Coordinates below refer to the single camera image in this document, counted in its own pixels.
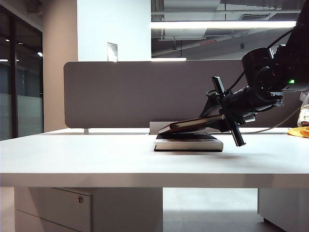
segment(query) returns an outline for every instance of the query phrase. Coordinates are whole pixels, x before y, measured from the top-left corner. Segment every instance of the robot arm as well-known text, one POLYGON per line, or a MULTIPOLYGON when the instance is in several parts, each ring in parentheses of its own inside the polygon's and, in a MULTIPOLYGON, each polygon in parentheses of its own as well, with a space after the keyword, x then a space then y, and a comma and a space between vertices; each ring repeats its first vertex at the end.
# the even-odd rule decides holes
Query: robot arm
POLYGON ((209 125, 221 132, 231 131, 237 146, 245 145, 239 126, 254 121, 258 112, 283 104, 283 92, 309 90, 309 0, 299 15, 286 46, 280 45, 273 55, 270 47, 257 48, 242 58, 248 86, 233 93, 224 89, 219 77, 213 77, 215 91, 200 115, 215 108, 225 119, 209 125))

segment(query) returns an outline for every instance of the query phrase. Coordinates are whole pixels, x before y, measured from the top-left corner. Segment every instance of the ceiling light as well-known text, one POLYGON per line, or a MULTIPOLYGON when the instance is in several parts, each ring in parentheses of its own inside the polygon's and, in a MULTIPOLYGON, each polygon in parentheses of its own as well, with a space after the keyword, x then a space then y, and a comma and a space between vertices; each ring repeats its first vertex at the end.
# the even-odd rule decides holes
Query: ceiling light
POLYGON ((151 61, 185 61, 186 57, 181 58, 151 58, 151 61))
POLYGON ((296 21, 179 21, 151 22, 154 29, 249 29, 249 28, 292 28, 296 21))

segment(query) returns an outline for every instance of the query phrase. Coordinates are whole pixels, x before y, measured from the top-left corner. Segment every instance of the desk surface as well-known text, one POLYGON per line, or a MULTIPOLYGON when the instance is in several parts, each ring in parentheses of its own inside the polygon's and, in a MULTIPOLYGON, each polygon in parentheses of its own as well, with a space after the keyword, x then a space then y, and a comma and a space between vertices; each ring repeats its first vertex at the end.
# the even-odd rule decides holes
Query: desk surface
POLYGON ((243 135, 247 144, 236 147, 231 135, 216 135, 221 153, 154 152, 149 129, 82 132, 1 141, 1 186, 309 188, 306 138, 243 135))

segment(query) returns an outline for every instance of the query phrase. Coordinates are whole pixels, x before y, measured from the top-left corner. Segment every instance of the gray floor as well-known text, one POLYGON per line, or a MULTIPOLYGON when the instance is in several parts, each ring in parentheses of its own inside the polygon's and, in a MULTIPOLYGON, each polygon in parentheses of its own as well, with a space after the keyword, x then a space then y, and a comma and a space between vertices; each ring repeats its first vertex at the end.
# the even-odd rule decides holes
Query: gray floor
MULTIPOLYGON (((1 232, 14 232, 14 189, 0 188, 1 232)), ((257 190, 165 188, 164 232, 283 232, 257 214, 257 190)))

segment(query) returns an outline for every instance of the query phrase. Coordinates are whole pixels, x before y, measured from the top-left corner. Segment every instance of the cable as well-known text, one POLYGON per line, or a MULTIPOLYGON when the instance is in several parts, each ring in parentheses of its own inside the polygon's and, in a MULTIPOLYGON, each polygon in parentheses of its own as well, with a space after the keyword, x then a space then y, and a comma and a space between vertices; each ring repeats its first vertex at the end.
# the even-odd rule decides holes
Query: cable
POLYGON ((287 36, 293 31, 293 29, 289 30, 288 32, 284 33, 282 36, 280 36, 278 39, 276 39, 274 42, 272 42, 267 49, 270 49, 273 45, 275 45, 277 42, 279 42, 283 37, 287 36))
MULTIPOLYGON (((275 127, 278 127, 280 125, 282 125, 284 122, 286 122, 288 119, 290 119, 296 112, 298 112, 300 110, 301 106, 299 106, 295 111, 293 111, 293 113, 291 113, 287 118, 285 118, 283 121, 281 121, 280 123, 278 123, 275 126, 272 126, 270 128, 267 129, 263 129, 263 130, 258 130, 258 131, 253 131, 253 132, 242 132, 241 134, 257 134, 257 133, 261 133, 264 131, 268 131, 271 129, 274 129, 275 127)), ((208 133, 208 134, 231 134, 230 132, 213 132, 213 133, 208 133)))
POLYGON ((241 73, 241 75, 239 76, 239 78, 235 81, 235 83, 234 83, 229 89, 234 88, 235 85, 237 85, 237 83, 238 83, 238 82, 241 80, 241 78, 244 76, 244 74, 245 74, 245 71, 243 71, 243 72, 241 73))
MULTIPOLYGON (((267 49, 270 49, 273 45, 275 45, 278 41, 280 41, 282 38, 284 38, 285 36, 287 36, 288 34, 290 34, 291 32, 293 31, 293 29, 289 30, 288 32, 284 33, 282 36, 280 36, 278 39, 276 39, 274 42, 272 42, 268 47, 267 49)), ((232 89, 235 87, 235 85, 237 85, 237 83, 241 80, 241 78, 244 76, 245 74, 245 71, 243 71, 239 78, 235 81, 235 83, 229 88, 229 89, 232 89)))
POLYGON ((256 134, 256 133, 260 133, 260 132, 264 132, 264 131, 268 131, 268 130, 271 130, 271 129, 274 129, 275 127, 278 127, 280 126, 281 124, 283 124, 284 122, 286 122, 288 119, 290 119, 296 112, 298 112, 300 110, 301 106, 299 106, 293 113, 291 113, 286 119, 284 119, 283 121, 281 121, 280 123, 278 123, 277 125, 273 126, 273 127, 270 127, 270 128, 267 128, 267 129, 264 129, 264 130, 258 130, 258 131, 254 131, 254 132, 247 132, 247 133, 244 133, 244 134, 256 134))

